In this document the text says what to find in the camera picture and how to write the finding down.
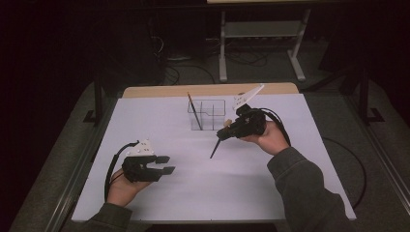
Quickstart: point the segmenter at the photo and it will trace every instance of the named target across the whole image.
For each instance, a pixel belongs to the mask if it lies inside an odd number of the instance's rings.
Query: wire
[[[157,52],[154,52],[155,55],[159,56],[160,53],[161,53],[162,50],[163,50],[163,46],[164,46],[163,40],[161,39],[161,37],[157,37],[157,36],[152,36],[151,38],[152,38],[152,39],[155,39],[155,40],[159,40],[159,41],[161,42],[161,47],[158,49]]]
[[[183,61],[189,61],[191,59],[192,59],[192,57],[190,57],[190,56],[180,56],[180,57],[175,57],[175,58],[171,58],[171,57],[166,58],[167,61],[172,61],[172,62],[183,62]]]
[[[283,122],[281,121],[280,117],[277,115],[277,113],[276,113],[274,110],[269,109],[269,108],[259,108],[259,109],[261,109],[261,110],[267,110],[267,111],[273,113],[273,114],[277,117],[277,119],[279,120],[279,122],[283,124]]]
[[[348,151],[355,159],[356,161],[359,163],[359,165],[362,168],[362,172],[363,172],[363,178],[364,178],[364,183],[363,183],[363,187],[362,187],[362,192],[359,196],[359,199],[356,201],[356,203],[353,205],[353,209],[356,209],[356,207],[362,202],[363,197],[365,196],[365,192],[366,192],[366,188],[367,188],[367,174],[366,174],[366,169],[365,166],[363,165],[362,161],[359,159],[358,156],[356,156],[356,154],[354,154],[350,149],[348,149],[346,146],[344,146],[343,144],[333,140],[332,138],[328,138],[328,137],[323,137],[322,139],[324,140],[328,140],[331,141],[333,143],[336,143],[337,145],[339,145],[340,147],[342,147],[343,149],[345,149],[346,151]]]
[[[109,53],[107,50],[105,50],[105,48],[99,43],[98,40],[96,40],[93,36],[92,38],[95,40],[95,44],[98,46],[98,48],[103,51],[105,53],[105,55],[111,59],[111,61],[113,61],[115,64],[118,65],[118,67],[120,67],[123,71],[125,71],[127,74],[129,74],[130,76],[134,76],[134,74],[127,68],[124,66],[124,64],[122,64],[120,61],[118,61],[114,56],[112,56],[111,53]]]
[[[178,66],[172,66],[172,67],[175,67],[175,68],[177,68],[177,67],[182,67],[182,68],[197,68],[197,69],[200,69],[200,70],[204,71],[206,74],[208,74],[208,75],[211,77],[211,80],[212,80],[212,83],[213,83],[213,84],[216,83],[215,80],[214,80],[214,76],[213,76],[209,71],[207,71],[206,69],[204,69],[204,68],[202,68],[202,67],[200,67],[200,66],[194,66],[194,65],[183,65],[183,66],[180,66],[180,65],[178,65]]]
[[[109,183],[110,185],[112,183],[114,183],[115,180],[117,180],[120,176],[124,175],[124,172],[122,172],[120,175],[116,176],[114,179],[111,180],[111,182]]]
[[[121,153],[126,150],[128,147],[134,147],[136,144],[138,144],[139,141],[136,141],[135,143],[129,143],[122,147],[120,151],[118,151],[117,154],[114,155],[112,158],[111,164],[108,167],[108,171],[106,172],[105,176],[105,185],[104,185],[104,201],[106,202],[106,198],[108,197],[108,192],[109,192],[109,186],[111,185],[112,182],[110,182],[112,171],[114,170],[115,163],[117,163],[118,158],[120,157]]]
[[[247,60],[244,57],[241,57],[241,55],[234,55],[233,53],[226,53],[225,56],[232,62],[240,64],[240,65],[249,65],[253,67],[264,67],[268,64],[268,56],[270,52],[261,55],[260,57],[257,56],[255,52],[249,52],[249,54],[254,55],[255,59],[254,60]],[[263,60],[263,63],[260,65],[256,65],[257,62]]]
[[[176,72],[176,75],[171,74],[167,69],[173,70],[174,72]],[[170,85],[179,84],[179,79],[180,79],[180,76],[181,76],[181,75],[180,75],[180,73],[179,73],[176,69],[167,66],[167,67],[165,67],[165,74],[166,74],[167,79],[168,79],[169,81],[171,81],[171,84],[170,84]]]

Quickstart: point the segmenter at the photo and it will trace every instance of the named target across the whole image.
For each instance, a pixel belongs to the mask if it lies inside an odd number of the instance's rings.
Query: white tag
[[[251,89],[243,95],[238,95],[237,97],[234,97],[233,110],[237,110],[242,105],[248,103],[255,95],[257,95],[257,93],[259,93],[261,89],[263,89],[263,87],[265,87],[265,85],[260,84],[259,87]]]
[[[127,157],[146,157],[154,155],[154,150],[151,147],[151,142],[145,139],[127,152]]]

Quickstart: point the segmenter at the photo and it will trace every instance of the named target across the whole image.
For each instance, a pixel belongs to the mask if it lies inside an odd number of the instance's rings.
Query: dark background
[[[116,3],[127,6],[127,1]],[[112,96],[127,86],[160,84],[153,30],[195,56],[203,55],[204,39],[219,31],[215,13],[167,13],[147,21],[149,14],[101,16],[76,11],[78,6],[112,7],[96,0],[1,2],[2,231],[10,227],[78,97],[96,75]],[[392,2],[316,7],[305,40],[330,42],[323,70],[337,72],[360,61],[410,125],[409,24],[407,9]],[[182,25],[190,30],[181,30]]]

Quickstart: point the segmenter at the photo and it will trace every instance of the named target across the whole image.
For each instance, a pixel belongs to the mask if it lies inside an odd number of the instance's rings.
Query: pen
[[[211,155],[210,159],[214,156],[214,153],[217,150],[219,145],[220,145],[220,139],[218,139],[217,145],[215,145],[214,151],[212,151],[212,155]]]
[[[187,93],[188,93],[188,98],[190,99],[190,107],[192,107],[192,111],[193,111],[193,114],[195,115],[196,122],[198,122],[198,126],[202,130],[202,126],[199,123],[198,115],[196,114],[195,106],[193,106],[192,98],[190,97],[190,92],[187,92]]]

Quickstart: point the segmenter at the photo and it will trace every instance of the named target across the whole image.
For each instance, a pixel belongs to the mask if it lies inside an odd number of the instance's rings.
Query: gray sweater
[[[355,231],[338,194],[324,187],[322,171],[290,147],[268,162],[292,231]],[[81,231],[126,231],[132,211],[105,203]]]

